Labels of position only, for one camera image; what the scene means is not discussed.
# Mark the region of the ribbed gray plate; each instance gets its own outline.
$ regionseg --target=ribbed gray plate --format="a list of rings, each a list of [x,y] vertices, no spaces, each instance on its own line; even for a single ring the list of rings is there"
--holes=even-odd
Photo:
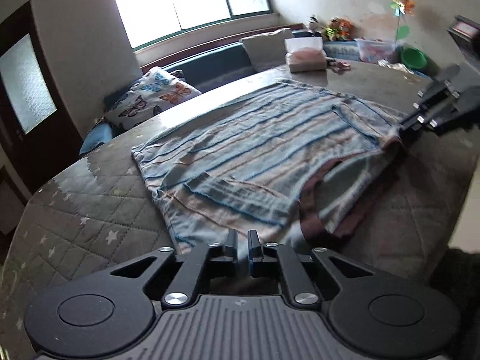
[[[277,295],[244,298],[203,295],[188,309],[165,312],[147,338],[110,359],[360,360],[367,357],[340,344],[318,314],[292,309]]]

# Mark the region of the butterfly pillow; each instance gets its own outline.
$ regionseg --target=butterfly pillow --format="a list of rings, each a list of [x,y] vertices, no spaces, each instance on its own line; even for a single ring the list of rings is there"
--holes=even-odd
[[[105,118],[126,131],[201,94],[186,82],[159,67],[153,67],[118,99],[105,113]]]

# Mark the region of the white pillow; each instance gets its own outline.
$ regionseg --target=white pillow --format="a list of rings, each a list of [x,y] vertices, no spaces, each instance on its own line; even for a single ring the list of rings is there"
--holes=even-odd
[[[260,73],[285,64],[285,39],[294,38],[290,28],[240,39],[251,64]]]
[[[105,113],[121,130],[130,130],[152,116],[202,93],[175,76],[153,67]]]

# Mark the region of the plush toy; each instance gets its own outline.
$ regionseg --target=plush toy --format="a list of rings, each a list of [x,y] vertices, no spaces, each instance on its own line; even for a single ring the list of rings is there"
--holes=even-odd
[[[335,17],[328,23],[323,30],[323,36],[326,40],[334,41],[348,41],[350,40],[350,30],[352,23],[349,20]]]
[[[338,23],[338,40],[349,41],[350,40],[350,30],[352,28],[352,23],[346,19],[340,19]]]
[[[325,37],[327,37],[328,40],[331,42],[334,42],[338,39],[338,25],[339,25],[340,19],[335,17],[330,22],[328,23],[327,27],[325,28]]]
[[[312,32],[315,32],[315,31],[318,31],[318,28],[320,27],[320,25],[318,24],[318,20],[317,18],[315,17],[315,15],[311,15],[309,18],[308,18],[308,25],[307,25],[307,28],[312,31]]]

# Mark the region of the plastic container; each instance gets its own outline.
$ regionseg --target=plastic container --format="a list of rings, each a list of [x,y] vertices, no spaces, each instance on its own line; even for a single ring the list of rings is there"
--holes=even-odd
[[[413,71],[423,71],[427,67],[427,57],[414,48],[406,48],[400,54],[402,63]]]
[[[358,54],[362,62],[376,64],[380,59],[394,62],[395,42],[387,40],[377,42],[376,40],[355,39],[358,45]]]
[[[291,73],[301,71],[324,71],[327,55],[323,51],[321,37],[285,39],[286,65]]]

